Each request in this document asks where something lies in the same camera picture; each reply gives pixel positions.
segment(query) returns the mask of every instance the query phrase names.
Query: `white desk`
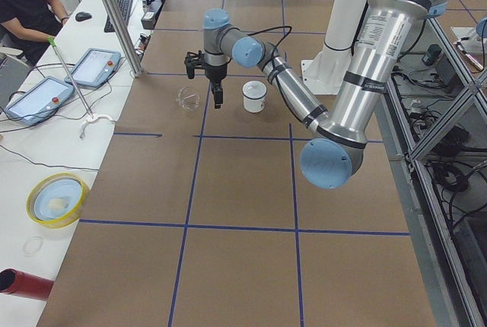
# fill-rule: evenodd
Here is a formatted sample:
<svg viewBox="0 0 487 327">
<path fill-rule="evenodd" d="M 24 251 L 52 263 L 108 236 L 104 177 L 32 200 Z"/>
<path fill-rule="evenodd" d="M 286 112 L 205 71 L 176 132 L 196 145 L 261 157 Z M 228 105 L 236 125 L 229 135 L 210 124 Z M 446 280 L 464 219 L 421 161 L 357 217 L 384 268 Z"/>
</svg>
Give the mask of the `white desk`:
<svg viewBox="0 0 487 327">
<path fill-rule="evenodd" d="M 77 22 L 74 15 L 88 11 L 93 18 Z M 135 44 L 143 30 L 142 0 L 134 0 L 128 30 Z M 56 37 L 63 58 L 68 63 L 76 63 L 87 49 L 103 48 L 119 51 L 124 56 L 115 33 L 104 33 L 107 18 L 101 0 L 82 0 L 73 11 L 73 17 Z M 111 94 L 97 102 L 95 113 L 109 114 L 118 119 L 132 86 L 133 76 L 126 60 L 119 71 L 110 79 Z M 48 48 L 38 65 L 59 62 L 51 47 Z M 44 75 L 63 79 L 65 72 L 61 66 L 43 69 Z M 41 80 L 39 72 L 32 72 L 21 86 L 28 90 Z M 110 91 L 105 84 L 96 91 L 83 90 L 89 104 Z M 70 167 L 99 168 L 113 134 L 113 123 L 106 119 L 90 124 L 85 130 L 83 140 L 79 138 L 80 125 L 86 116 L 80 100 L 61 108 L 57 114 L 82 119 L 68 120 L 54 116 L 31 129 L 3 133 L 0 144 L 29 157 L 35 162 L 62 164 Z M 0 122 L 0 132 L 22 128 L 17 123 Z M 0 270 L 16 268 L 41 277 L 55 279 L 65 252 L 75 231 L 76 223 L 60 229 L 48 229 L 33 222 L 26 212 L 26 200 L 34 186 L 55 173 L 69 172 L 80 176 L 90 187 L 96 172 L 67 170 L 60 167 L 48 168 L 28 163 L 17 155 L 9 154 L 0 148 Z M 26 256 L 23 247 L 31 237 L 42 237 L 42 248 L 33 256 Z M 32 327 L 43 311 L 45 302 L 11 295 L 0 294 L 0 326 Z"/>
</svg>

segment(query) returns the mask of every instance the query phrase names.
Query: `person's arm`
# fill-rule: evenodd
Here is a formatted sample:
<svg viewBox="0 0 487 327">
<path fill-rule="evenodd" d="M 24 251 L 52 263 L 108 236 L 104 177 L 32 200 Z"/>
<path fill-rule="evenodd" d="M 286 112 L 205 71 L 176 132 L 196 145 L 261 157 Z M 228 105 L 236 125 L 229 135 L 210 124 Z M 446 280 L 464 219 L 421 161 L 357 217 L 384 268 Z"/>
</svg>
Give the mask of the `person's arm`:
<svg viewBox="0 0 487 327">
<path fill-rule="evenodd" d="M 58 17 L 62 25 L 66 24 L 69 16 L 64 5 L 61 3 L 61 0 L 46 0 L 46 2 L 50 5 L 54 15 Z"/>
<path fill-rule="evenodd" d="M 31 40 L 34 42 L 47 42 L 49 34 L 34 29 L 25 28 L 17 18 L 3 22 L 2 26 L 10 33 L 14 34 L 19 40 Z"/>
</svg>

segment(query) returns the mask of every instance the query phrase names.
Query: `computer mouse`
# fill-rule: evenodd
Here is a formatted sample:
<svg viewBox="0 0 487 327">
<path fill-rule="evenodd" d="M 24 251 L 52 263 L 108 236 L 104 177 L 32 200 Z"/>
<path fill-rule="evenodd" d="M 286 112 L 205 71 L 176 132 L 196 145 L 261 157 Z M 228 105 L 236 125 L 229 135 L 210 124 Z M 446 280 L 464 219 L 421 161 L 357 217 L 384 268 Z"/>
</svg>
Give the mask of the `computer mouse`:
<svg viewBox="0 0 487 327">
<path fill-rule="evenodd" d="M 91 18 L 92 18 L 91 14 L 86 11 L 80 11 L 75 15 L 76 21 L 86 21 L 87 19 L 91 19 Z"/>
</svg>

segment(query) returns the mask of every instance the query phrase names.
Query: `light blue joint cover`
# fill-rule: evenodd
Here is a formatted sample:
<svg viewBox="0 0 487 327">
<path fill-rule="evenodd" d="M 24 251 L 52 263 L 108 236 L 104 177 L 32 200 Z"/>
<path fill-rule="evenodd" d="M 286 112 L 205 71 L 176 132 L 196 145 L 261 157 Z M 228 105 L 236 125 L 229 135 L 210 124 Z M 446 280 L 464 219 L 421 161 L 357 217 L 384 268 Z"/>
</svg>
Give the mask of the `light blue joint cover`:
<svg viewBox="0 0 487 327">
<path fill-rule="evenodd" d="M 443 13 L 447 10 L 447 3 L 443 2 L 441 4 L 431 6 L 429 9 L 428 15 L 426 15 L 425 19 L 429 19 L 431 17 L 439 17 L 443 15 Z"/>
<path fill-rule="evenodd" d="M 487 27 L 485 26 L 486 24 L 487 24 L 487 17 L 483 17 L 482 19 L 480 19 L 480 22 L 475 27 L 475 31 L 481 38 L 487 38 Z"/>
<path fill-rule="evenodd" d="M 304 177 L 322 189 L 338 188 L 352 175 L 349 154 L 339 144 L 325 138 L 306 143 L 301 151 L 300 165 Z"/>
<path fill-rule="evenodd" d="M 218 29 L 230 23 L 230 15 L 223 9 L 207 10 L 203 18 L 203 29 Z"/>
<path fill-rule="evenodd" d="M 240 38 L 231 50 L 231 56 L 239 65 L 250 68 L 257 65 L 264 56 L 264 48 L 252 37 Z"/>
</svg>

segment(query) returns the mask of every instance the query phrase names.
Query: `red cup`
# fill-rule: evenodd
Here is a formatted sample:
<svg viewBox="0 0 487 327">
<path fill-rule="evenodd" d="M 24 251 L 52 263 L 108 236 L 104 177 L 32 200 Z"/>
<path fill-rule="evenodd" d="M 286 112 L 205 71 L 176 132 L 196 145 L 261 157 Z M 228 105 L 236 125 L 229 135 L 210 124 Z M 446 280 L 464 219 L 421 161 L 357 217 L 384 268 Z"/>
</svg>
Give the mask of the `red cup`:
<svg viewBox="0 0 487 327">
<path fill-rule="evenodd" d="M 47 300 L 54 281 L 7 268 L 0 272 L 0 293 Z"/>
</svg>

